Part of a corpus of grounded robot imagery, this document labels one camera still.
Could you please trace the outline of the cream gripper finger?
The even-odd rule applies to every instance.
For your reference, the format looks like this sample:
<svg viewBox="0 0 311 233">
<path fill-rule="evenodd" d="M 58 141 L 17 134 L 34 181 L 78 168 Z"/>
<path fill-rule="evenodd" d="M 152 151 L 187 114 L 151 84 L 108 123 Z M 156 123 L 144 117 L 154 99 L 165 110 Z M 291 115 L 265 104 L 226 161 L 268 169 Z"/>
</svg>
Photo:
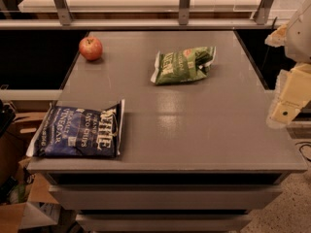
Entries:
<svg viewBox="0 0 311 233">
<path fill-rule="evenodd" d="M 297 63 L 281 70 L 275 84 L 266 124 L 273 129 L 289 125 L 311 101 L 311 65 Z"/>
<path fill-rule="evenodd" d="M 269 34 L 264 42 L 271 47 L 279 48 L 285 45 L 286 40 L 286 32 L 287 32 L 287 24 L 283 24 L 274 30 L 271 34 Z"/>
</svg>

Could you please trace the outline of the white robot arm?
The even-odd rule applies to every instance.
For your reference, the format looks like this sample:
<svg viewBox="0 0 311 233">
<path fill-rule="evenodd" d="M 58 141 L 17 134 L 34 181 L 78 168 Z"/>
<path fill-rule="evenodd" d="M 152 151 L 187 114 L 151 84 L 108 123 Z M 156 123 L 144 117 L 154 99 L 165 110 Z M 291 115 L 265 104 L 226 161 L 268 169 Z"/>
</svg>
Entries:
<svg viewBox="0 0 311 233">
<path fill-rule="evenodd" d="M 290 71 L 280 71 L 268 111 L 266 124 L 278 129 L 289 125 L 311 101 L 311 0 L 305 0 L 264 42 L 283 47 L 285 56 L 295 62 Z"/>
</svg>

